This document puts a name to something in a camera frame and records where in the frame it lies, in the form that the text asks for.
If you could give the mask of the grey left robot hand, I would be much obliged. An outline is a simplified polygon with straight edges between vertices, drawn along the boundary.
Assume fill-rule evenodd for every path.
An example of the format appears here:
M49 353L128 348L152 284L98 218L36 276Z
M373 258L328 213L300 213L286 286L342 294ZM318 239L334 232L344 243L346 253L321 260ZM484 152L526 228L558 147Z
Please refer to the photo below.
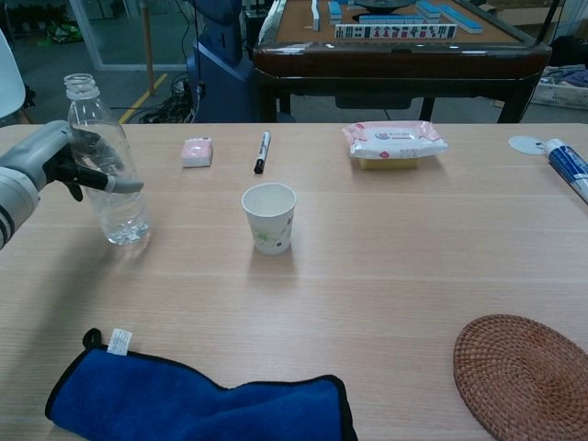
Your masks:
M1 156L1 176L37 192L58 181L77 201L83 199L84 187L114 194L142 190L141 180L93 169L76 159L78 153L118 157L99 134L71 130L68 123L56 120L41 126Z

